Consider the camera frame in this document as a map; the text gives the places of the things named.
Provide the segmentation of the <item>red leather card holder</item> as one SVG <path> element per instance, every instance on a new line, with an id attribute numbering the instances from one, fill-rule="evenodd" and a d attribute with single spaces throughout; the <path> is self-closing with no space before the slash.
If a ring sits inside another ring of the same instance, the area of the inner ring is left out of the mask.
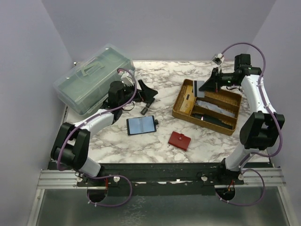
<path id="1" fill-rule="evenodd" d="M 173 131 L 171 133 L 171 136 L 170 136 L 169 141 L 168 141 L 168 143 L 170 145 L 173 145 L 173 146 L 175 146 L 177 148 L 180 148 L 184 151 L 187 151 L 190 142 L 191 142 L 190 137 L 187 137 L 184 134 L 178 133 L 178 132 L 175 132 L 175 131 Z"/>

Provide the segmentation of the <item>tan card in tray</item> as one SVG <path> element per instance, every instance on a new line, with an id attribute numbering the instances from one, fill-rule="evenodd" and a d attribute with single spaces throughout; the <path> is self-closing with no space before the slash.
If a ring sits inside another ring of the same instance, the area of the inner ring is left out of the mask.
<path id="1" fill-rule="evenodd" d="M 186 92 L 183 96 L 183 103 L 180 108 L 180 112 L 190 114 L 194 106 L 195 96 L 193 93 L 193 87 L 187 86 Z"/>

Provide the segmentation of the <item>black pen tool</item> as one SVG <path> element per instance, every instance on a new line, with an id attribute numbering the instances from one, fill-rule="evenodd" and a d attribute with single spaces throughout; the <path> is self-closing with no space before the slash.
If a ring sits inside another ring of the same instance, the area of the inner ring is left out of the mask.
<path id="1" fill-rule="evenodd" d="M 207 115 L 207 114 L 193 113 L 191 116 L 196 119 L 199 119 L 199 120 L 202 120 L 202 121 L 214 124 L 214 125 L 218 125 L 218 126 L 221 126 L 221 127 L 227 128 L 227 129 L 233 129 L 233 127 L 231 125 L 228 125 L 228 124 L 222 122 L 221 120 L 219 120 L 218 118 L 215 118 L 215 117 Z"/>

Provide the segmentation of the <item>woven bamboo organizer tray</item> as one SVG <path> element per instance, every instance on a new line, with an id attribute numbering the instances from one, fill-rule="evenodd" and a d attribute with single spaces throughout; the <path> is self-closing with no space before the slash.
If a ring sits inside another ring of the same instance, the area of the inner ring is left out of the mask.
<path id="1" fill-rule="evenodd" d="M 193 94 L 193 81 L 185 79 L 172 110 L 172 116 L 221 134 L 231 136 L 236 130 L 242 96 L 228 90 Z"/>

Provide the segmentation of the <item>black leather card holder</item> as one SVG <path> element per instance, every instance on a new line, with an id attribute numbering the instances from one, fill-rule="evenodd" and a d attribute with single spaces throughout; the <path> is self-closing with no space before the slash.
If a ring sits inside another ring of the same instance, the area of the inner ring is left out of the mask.
<path id="1" fill-rule="evenodd" d="M 146 134 L 157 131 L 158 120 L 151 116 L 127 119 L 127 134 L 129 136 Z"/>

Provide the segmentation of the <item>black T-shaped tool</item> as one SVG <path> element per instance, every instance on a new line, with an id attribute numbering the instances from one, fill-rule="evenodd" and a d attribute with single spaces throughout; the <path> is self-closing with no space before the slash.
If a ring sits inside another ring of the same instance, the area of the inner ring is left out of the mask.
<path id="1" fill-rule="evenodd" d="M 147 102 L 146 106 L 141 110 L 141 115 L 145 115 L 153 102 Z"/>

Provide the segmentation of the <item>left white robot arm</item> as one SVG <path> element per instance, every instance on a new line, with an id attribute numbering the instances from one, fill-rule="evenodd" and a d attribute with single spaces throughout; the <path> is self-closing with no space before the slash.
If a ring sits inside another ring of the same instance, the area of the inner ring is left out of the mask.
<path id="1" fill-rule="evenodd" d="M 153 115 L 146 116 L 150 105 L 158 92 L 147 87 L 142 80 L 136 85 L 125 85 L 120 81 L 110 84 L 108 97 L 101 108 L 92 116 L 75 124 L 63 123 L 58 131 L 51 151 L 51 158 L 57 162 L 57 168 L 69 167 L 88 175 L 89 182 L 99 186 L 104 182 L 101 165 L 88 157 L 90 138 L 102 129 L 114 124 L 122 115 L 123 108 L 129 103 L 144 102 L 142 116 L 127 119 L 128 135 L 152 133 L 157 130 L 158 121 Z"/>

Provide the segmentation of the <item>aluminium extrusion rail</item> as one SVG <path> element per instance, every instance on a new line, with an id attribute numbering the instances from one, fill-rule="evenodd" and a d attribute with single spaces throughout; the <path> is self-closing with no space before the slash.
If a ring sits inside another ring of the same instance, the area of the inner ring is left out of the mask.
<path id="1" fill-rule="evenodd" d="M 127 185 L 127 181 L 130 181 L 132 186 L 199 185 L 201 187 L 213 186 L 215 188 L 226 188 L 228 186 L 258 187 L 265 185 L 266 187 L 278 187 L 286 185 L 280 168 L 255 168 L 254 170 L 246 171 L 243 175 L 238 174 L 227 179 L 214 176 L 212 172 L 214 169 L 214 166 L 211 166 L 208 170 L 201 170 L 200 167 L 185 169 L 183 166 L 172 169 L 170 165 L 167 165 L 165 169 L 161 169 L 160 165 L 142 164 L 135 165 L 133 169 L 129 170 L 108 170 L 107 174 L 109 178 L 107 180 L 89 178 L 76 174 L 72 170 L 63 172 L 58 170 L 43 170 L 40 173 L 37 188 L 105 189 L 107 187 Z"/>

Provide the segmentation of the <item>green plastic storage box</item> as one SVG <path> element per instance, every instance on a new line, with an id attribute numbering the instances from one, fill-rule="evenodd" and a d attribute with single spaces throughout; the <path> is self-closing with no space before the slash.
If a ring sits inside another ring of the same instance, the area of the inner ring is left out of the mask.
<path id="1" fill-rule="evenodd" d="M 110 84 L 121 81 L 118 68 L 135 71 L 130 57 L 106 45 L 56 80 L 54 88 L 59 99 L 78 115 L 91 114 L 108 97 Z"/>

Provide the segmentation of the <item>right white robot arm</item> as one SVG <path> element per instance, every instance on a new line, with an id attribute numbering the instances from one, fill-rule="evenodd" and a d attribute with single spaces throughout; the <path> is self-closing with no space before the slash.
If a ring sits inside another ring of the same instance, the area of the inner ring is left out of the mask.
<path id="1" fill-rule="evenodd" d="M 263 82 L 263 70 L 251 65 L 249 54 L 235 56 L 234 71 L 221 70 L 223 54 L 214 57 L 218 66 L 207 81 L 194 81 L 193 93 L 200 97 L 203 92 L 219 92 L 224 86 L 241 86 L 250 107 L 250 117 L 240 130 L 240 144 L 225 160 L 225 168 L 217 171 L 217 181 L 223 185 L 233 180 L 232 171 L 239 171 L 252 155 L 264 156 L 262 151 L 273 147 L 279 141 L 282 147 L 281 129 L 285 117 L 272 107 Z"/>

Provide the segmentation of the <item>grey credit card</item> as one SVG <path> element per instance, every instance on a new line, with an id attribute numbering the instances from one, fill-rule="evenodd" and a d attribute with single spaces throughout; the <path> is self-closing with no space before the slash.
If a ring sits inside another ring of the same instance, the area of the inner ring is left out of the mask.
<path id="1" fill-rule="evenodd" d="M 205 97 L 205 92 L 201 91 L 200 88 L 204 85 L 204 81 L 197 81 L 194 80 L 192 85 L 193 85 L 193 95 L 194 97 L 200 97 L 200 98 L 204 98 Z"/>

